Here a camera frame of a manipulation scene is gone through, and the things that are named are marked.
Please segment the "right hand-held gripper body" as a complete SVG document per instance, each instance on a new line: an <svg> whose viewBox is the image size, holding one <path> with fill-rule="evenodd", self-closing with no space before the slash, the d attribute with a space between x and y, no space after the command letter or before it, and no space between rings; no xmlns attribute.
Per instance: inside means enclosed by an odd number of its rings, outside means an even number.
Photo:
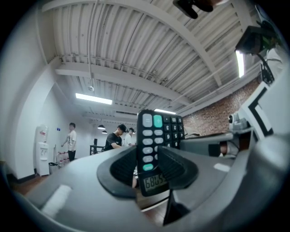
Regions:
<svg viewBox="0 0 290 232"><path fill-rule="evenodd" d="M261 82L240 109L229 116L233 134L252 132L258 140L290 132L290 65L272 85Z"/></svg>

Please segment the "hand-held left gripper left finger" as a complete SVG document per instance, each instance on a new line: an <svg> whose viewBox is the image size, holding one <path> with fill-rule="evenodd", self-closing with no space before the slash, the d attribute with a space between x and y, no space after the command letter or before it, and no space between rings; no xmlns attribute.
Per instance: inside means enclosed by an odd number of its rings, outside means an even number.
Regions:
<svg viewBox="0 0 290 232"><path fill-rule="evenodd" d="M26 197L26 212L39 227L152 227L137 192L119 178L133 177L135 147L77 159L47 177Z"/></svg>

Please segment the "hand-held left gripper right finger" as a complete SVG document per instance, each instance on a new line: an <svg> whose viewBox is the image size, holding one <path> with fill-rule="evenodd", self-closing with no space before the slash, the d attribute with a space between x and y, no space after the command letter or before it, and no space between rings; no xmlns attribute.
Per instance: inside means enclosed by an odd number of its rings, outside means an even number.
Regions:
<svg viewBox="0 0 290 232"><path fill-rule="evenodd" d="M184 140L182 150L160 147L158 163L169 184L165 227L221 227L224 214L245 174L250 133L227 141L237 149L234 158L196 154L198 138Z"/></svg>

